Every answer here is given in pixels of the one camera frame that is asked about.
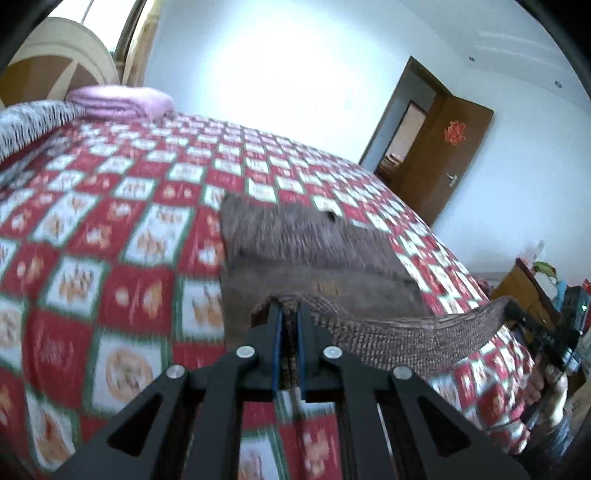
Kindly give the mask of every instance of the wooden door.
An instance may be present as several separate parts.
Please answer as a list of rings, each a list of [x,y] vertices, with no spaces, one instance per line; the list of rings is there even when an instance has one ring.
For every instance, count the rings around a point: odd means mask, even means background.
[[[388,185],[428,225],[460,183],[491,123],[493,111],[438,95],[404,162]]]

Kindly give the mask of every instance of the screw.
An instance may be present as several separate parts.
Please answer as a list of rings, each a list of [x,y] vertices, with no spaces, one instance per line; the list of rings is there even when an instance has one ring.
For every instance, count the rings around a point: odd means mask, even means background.
[[[250,345],[242,345],[236,349],[236,354],[240,358],[250,358],[255,354],[255,349]]]
[[[166,369],[166,376],[169,378],[181,378],[184,375],[182,365],[172,365]]]
[[[326,358],[330,358],[331,360],[336,360],[343,356],[343,351],[334,345],[326,347],[322,353]]]
[[[394,369],[394,376],[399,380],[408,380],[412,375],[413,371],[409,367],[399,366]]]

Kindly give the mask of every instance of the wooden cabinet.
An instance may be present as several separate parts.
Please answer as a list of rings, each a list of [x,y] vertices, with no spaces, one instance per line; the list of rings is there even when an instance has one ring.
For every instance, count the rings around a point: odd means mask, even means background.
[[[558,324],[560,313],[519,259],[515,261],[515,265],[499,286],[492,291],[491,298],[497,299],[506,295],[516,299],[521,308],[546,328],[553,330]]]

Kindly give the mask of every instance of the brown cloth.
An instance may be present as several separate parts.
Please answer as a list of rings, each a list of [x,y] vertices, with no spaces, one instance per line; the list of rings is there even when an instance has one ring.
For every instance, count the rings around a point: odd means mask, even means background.
[[[341,348],[377,368],[408,365],[419,375],[453,366],[500,328],[507,298],[466,314],[432,316],[389,237],[302,205],[263,207],[230,195],[220,210],[227,263],[221,275],[228,348],[264,323],[270,301],[286,313],[308,304]],[[293,375],[294,362],[289,362]]]

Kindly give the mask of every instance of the bedspread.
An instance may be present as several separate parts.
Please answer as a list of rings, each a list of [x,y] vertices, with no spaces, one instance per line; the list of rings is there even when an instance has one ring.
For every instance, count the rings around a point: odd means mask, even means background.
[[[224,353],[225,192],[390,232],[435,313],[486,301],[374,175],[286,138],[179,114],[157,125],[75,122],[43,150],[0,193],[0,429],[41,475],[168,365],[203,367]],[[501,424],[515,372],[527,370],[519,358],[502,331],[432,385],[475,424]],[[484,395],[501,406],[480,411]],[[507,435],[514,445],[524,434]],[[247,404],[241,478],[338,478],[337,442],[331,404],[308,405],[297,390]]]

